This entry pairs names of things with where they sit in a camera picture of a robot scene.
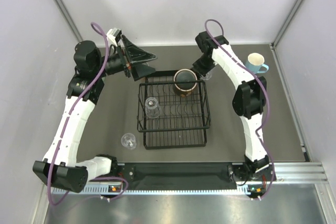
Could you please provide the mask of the light blue ceramic mug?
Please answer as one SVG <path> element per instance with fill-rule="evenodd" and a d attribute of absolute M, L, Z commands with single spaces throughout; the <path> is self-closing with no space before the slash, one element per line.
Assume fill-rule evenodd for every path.
<path fill-rule="evenodd" d="M 265 64 L 265 58 L 259 53 L 249 54 L 245 67 L 254 74 L 266 73 L 269 70 L 269 66 Z"/>

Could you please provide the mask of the red and black skull mug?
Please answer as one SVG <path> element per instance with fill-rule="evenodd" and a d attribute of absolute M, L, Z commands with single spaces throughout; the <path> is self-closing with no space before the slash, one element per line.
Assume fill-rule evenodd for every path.
<path fill-rule="evenodd" d="M 173 81 L 173 91 L 179 97 L 191 95 L 197 86 L 197 76 L 190 69 L 178 70 L 174 75 Z"/>

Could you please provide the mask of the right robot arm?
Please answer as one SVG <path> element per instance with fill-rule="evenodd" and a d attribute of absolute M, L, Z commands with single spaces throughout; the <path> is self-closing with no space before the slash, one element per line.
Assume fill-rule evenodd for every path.
<path fill-rule="evenodd" d="M 220 35 L 215 39 L 221 46 L 218 46 L 205 31 L 196 36 L 195 41 L 202 56 L 192 64 L 192 70 L 199 76 L 205 76 L 219 66 L 233 83 L 235 94 L 232 106 L 243 124 L 246 142 L 245 174 L 251 180 L 258 180 L 264 174 L 264 169 L 269 166 L 269 156 L 263 147 L 261 129 L 264 106 L 267 102 L 264 94 L 267 81 L 264 77 L 256 80 L 246 70 L 224 36 Z"/>

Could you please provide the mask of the clear faceted glass tumbler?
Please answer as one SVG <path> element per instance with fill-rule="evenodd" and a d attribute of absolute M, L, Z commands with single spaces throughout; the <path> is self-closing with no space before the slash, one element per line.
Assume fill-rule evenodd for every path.
<path fill-rule="evenodd" d="M 204 76 L 201 76 L 200 79 L 201 80 L 204 80 L 204 81 L 207 81 L 209 80 L 211 77 L 213 76 L 213 71 L 209 71 L 207 74 L 205 74 Z"/>

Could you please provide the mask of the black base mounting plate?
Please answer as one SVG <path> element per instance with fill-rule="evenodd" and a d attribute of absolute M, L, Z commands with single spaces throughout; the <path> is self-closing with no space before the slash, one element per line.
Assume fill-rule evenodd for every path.
<path fill-rule="evenodd" d="M 233 189 L 228 162 L 119 163 L 129 189 Z"/>

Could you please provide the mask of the small clear glass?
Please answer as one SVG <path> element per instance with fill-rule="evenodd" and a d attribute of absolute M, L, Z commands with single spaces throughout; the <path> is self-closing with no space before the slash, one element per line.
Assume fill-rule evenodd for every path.
<path fill-rule="evenodd" d="M 149 97 L 146 99 L 145 114 L 149 119 L 156 119 L 161 115 L 161 107 L 155 97 Z"/>
<path fill-rule="evenodd" d="M 122 144 L 123 147 L 125 147 L 129 150 L 134 150 L 137 146 L 136 138 L 135 138 L 134 134 L 132 134 L 132 133 L 124 134 L 121 138 L 121 144 Z"/>

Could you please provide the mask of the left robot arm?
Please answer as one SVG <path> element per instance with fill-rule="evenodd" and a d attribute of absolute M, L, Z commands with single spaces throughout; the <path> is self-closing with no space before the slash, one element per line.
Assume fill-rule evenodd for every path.
<path fill-rule="evenodd" d="M 104 78 L 119 72 L 135 81 L 155 73 L 146 65 L 157 59 L 124 35 L 118 35 L 114 49 L 107 50 L 107 59 L 96 44 L 84 40 L 75 46 L 75 75 L 68 85 L 65 109 L 54 140 L 40 161 L 33 164 L 33 172 L 47 186 L 81 192 L 86 183 L 99 176 L 106 180 L 117 178 L 117 160 L 110 155 L 100 154 L 93 159 L 77 162 L 77 151 L 90 114 L 98 103 L 104 87 Z"/>

